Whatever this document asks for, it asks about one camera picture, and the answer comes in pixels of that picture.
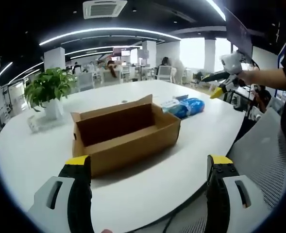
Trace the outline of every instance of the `green plant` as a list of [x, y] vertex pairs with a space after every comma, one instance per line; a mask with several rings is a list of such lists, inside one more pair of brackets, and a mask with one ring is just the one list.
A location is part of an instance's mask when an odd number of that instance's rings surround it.
[[67, 98], [71, 88], [76, 83], [73, 75], [69, 74], [61, 68], [47, 69], [36, 76], [24, 90], [26, 100], [31, 104], [31, 107], [39, 112], [34, 107], [44, 107], [44, 102], [49, 102], [53, 99], [60, 99], [62, 96]]

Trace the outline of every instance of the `ceiling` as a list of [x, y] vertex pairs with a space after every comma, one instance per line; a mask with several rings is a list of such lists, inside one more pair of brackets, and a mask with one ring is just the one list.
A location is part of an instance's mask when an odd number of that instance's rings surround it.
[[[93, 47], [132, 45], [152, 38], [157, 42], [175, 39], [146, 32], [98, 31], [66, 36], [45, 45], [39, 43], [65, 33], [90, 28], [127, 27], [170, 33], [180, 29], [225, 26], [221, 16], [206, 0], [128, 0], [115, 18], [84, 19], [83, 0], [0, 1], [0, 70], [13, 65], [0, 78], [0, 85], [25, 69], [41, 62], [43, 53], [62, 46], [66, 53]], [[270, 1], [214, 0], [221, 8], [228, 7], [248, 29], [262, 33], [253, 35], [255, 46], [277, 53], [282, 38], [276, 43], [278, 21]], [[176, 36], [226, 36], [224, 32], [196, 32]]]

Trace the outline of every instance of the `cardboard box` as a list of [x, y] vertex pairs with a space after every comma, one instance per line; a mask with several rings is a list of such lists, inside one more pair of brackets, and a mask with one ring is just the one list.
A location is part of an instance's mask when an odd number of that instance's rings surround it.
[[73, 157], [91, 155], [93, 178], [173, 146], [181, 122], [153, 104], [152, 95], [71, 115], [75, 122]]

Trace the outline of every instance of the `white flower pot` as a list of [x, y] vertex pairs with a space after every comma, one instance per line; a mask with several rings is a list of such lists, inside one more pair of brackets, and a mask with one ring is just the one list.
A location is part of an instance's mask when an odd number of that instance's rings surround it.
[[50, 100], [49, 102], [44, 102], [46, 117], [50, 120], [56, 120], [62, 117], [64, 110], [61, 102], [58, 99]]

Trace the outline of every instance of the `potted plant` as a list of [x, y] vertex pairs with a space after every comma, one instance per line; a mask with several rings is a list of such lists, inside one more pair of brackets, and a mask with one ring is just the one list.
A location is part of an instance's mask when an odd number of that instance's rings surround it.
[[39, 110], [35, 107], [40, 106], [45, 109], [47, 118], [57, 119], [63, 114], [60, 99], [67, 98], [75, 82], [73, 75], [59, 67], [47, 69], [26, 86], [24, 96], [36, 112]]

